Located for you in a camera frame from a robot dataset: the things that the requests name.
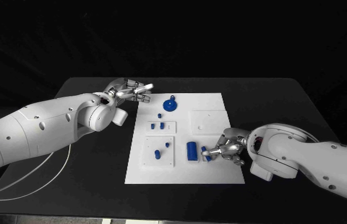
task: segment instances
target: black table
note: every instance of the black table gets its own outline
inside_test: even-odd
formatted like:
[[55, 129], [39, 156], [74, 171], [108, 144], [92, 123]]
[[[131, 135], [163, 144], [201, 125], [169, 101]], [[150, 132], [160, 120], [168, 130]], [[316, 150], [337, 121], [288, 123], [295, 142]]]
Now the black table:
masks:
[[[58, 97], [103, 91], [116, 78], [69, 78]], [[231, 127], [253, 130], [286, 123], [321, 141], [338, 139], [293, 79], [130, 78], [153, 83], [153, 93], [221, 92]], [[266, 182], [250, 174], [251, 160], [241, 154], [246, 184], [124, 184], [137, 102], [120, 107], [129, 113], [123, 127], [110, 125], [72, 145], [66, 167], [53, 182], [33, 195], [0, 201], [0, 213], [108, 218], [305, 223], [347, 220], [347, 199], [316, 187], [299, 173], [296, 179], [273, 176]], [[68, 147], [45, 166], [4, 193], [14, 197], [39, 188], [62, 167]], [[13, 163], [0, 180], [4, 185], [46, 156]]]

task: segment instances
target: small blue piece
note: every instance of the small blue piece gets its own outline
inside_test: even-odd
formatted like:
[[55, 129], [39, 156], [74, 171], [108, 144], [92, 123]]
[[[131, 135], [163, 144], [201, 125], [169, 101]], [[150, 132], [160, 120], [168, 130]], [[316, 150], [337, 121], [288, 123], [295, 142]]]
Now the small blue piece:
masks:
[[196, 157], [198, 157], [198, 152], [196, 152], [196, 143], [195, 142], [188, 142], [186, 143], [186, 157], [188, 160], [195, 160], [196, 161]]
[[207, 159], [207, 161], [211, 161], [212, 158], [211, 158], [209, 156], [205, 156], [205, 159]]
[[159, 152], [159, 150], [156, 150], [153, 153], [155, 153], [156, 160], [159, 160], [160, 159], [160, 152]]
[[165, 109], [166, 111], [169, 111], [169, 112], [176, 109], [178, 104], [176, 104], [176, 102], [175, 102], [175, 96], [173, 96], [173, 95], [170, 96], [170, 99], [169, 99], [169, 100], [165, 100], [162, 106], [163, 106], [163, 109]]

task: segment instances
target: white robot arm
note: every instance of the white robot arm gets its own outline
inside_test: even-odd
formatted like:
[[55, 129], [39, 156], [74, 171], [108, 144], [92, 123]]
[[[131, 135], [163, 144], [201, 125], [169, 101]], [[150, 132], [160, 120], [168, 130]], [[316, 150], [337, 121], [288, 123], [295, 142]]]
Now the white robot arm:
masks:
[[295, 178], [298, 170], [316, 186], [347, 197], [347, 147], [318, 140], [299, 128], [270, 124], [251, 132], [228, 128], [212, 150], [202, 156], [221, 154], [236, 165], [243, 165], [238, 154], [247, 148], [253, 159], [250, 172], [266, 181], [273, 174]]
[[1, 118], [0, 167], [55, 152], [111, 122], [121, 126], [127, 113], [117, 106], [124, 100], [149, 103], [142, 93], [150, 94], [152, 88], [153, 84], [120, 78], [103, 92], [37, 102]]

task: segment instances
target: blue block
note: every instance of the blue block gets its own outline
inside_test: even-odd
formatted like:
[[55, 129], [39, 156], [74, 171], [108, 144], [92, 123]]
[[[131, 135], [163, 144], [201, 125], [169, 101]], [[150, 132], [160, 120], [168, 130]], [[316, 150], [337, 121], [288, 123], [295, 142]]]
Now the blue block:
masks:
[[198, 160], [198, 152], [196, 152], [196, 143], [195, 142], [188, 142], [186, 143], [186, 157], [188, 160]]
[[207, 159], [207, 161], [211, 161], [212, 158], [211, 158], [209, 156], [205, 156], [205, 159]]
[[153, 152], [153, 154], [155, 154], [156, 160], [159, 160], [159, 159], [160, 159], [160, 152], [159, 152], [159, 150], [156, 150], [156, 151]]

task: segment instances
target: white cable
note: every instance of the white cable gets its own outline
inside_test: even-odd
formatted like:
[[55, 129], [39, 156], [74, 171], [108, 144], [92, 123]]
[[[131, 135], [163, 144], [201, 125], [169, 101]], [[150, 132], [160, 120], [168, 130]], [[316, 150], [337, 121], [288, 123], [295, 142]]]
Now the white cable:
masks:
[[48, 159], [50, 158], [53, 152], [50, 153], [50, 155], [48, 156], [48, 158], [45, 159], [45, 161], [37, 165], [37, 167], [19, 179], [16, 180], [10, 185], [7, 185], [6, 187], [3, 187], [0, 189], [0, 191], [6, 190], [9, 187], [11, 187], [14, 184], [17, 184], [40, 167], [42, 165], [45, 164], [45, 162], [48, 161]]
[[[69, 157], [69, 155], [71, 155], [71, 145], [69, 145], [69, 147], [68, 147], [69, 149], [69, 152], [68, 152], [68, 154], [66, 154], [66, 161], [68, 161], [68, 157]], [[23, 197], [26, 197], [26, 196], [29, 196], [29, 195], [32, 195], [35, 192], [37, 192], [53, 180], [55, 180], [55, 178], [58, 177], [58, 175], [59, 175], [59, 173], [62, 172], [62, 170], [63, 170], [63, 168], [65, 168], [65, 165], [66, 165], [66, 161], [65, 161], [65, 163], [63, 163], [63, 166], [62, 166], [62, 168], [61, 168], [61, 170], [59, 170], [59, 172], [58, 172], [58, 174], [55, 175], [55, 177], [52, 178], [52, 180], [37, 189], [37, 190], [35, 190], [33, 192], [30, 192], [29, 194], [26, 194], [26, 195], [23, 195], [23, 196], [20, 196], [20, 197], [16, 197], [16, 198], [11, 198], [11, 199], [0, 199], [0, 201], [4, 201], [4, 200], [16, 200], [16, 199], [19, 199], [19, 198], [23, 198]]]

